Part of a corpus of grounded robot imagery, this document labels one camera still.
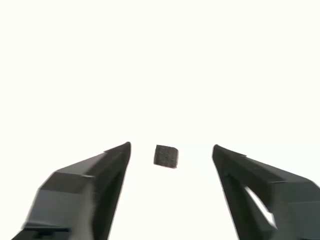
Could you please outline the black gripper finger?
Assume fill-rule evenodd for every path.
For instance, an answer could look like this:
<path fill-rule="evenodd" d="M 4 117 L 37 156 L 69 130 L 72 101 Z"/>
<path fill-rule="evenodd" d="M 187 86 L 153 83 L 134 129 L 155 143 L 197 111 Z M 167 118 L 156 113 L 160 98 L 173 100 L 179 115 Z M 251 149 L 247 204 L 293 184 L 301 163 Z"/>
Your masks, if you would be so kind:
<path fill-rule="evenodd" d="M 313 181 L 218 144 L 212 160 L 240 240 L 320 238 L 320 188 Z"/>
<path fill-rule="evenodd" d="M 131 143 L 53 172 L 39 187 L 15 240 L 107 240 Z"/>

